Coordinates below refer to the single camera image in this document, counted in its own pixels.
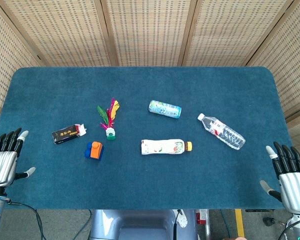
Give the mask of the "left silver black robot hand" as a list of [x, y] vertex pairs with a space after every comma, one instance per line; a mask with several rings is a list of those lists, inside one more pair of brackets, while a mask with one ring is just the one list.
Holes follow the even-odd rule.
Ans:
[[16, 172], [23, 143], [29, 134], [27, 130], [21, 130], [18, 128], [0, 136], [0, 188], [7, 188], [13, 181], [28, 178], [36, 171], [35, 167], [31, 167], [27, 171]]

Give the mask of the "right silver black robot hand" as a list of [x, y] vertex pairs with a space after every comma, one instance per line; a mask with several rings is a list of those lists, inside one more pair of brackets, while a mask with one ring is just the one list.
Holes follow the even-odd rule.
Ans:
[[295, 215], [300, 215], [300, 153], [291, 146], [273, 143], [266, 151], [272, 161], [280, 191], [272, 189], [264, 180], [259, 183], [271, 197], [281, 202], [284, 208]]

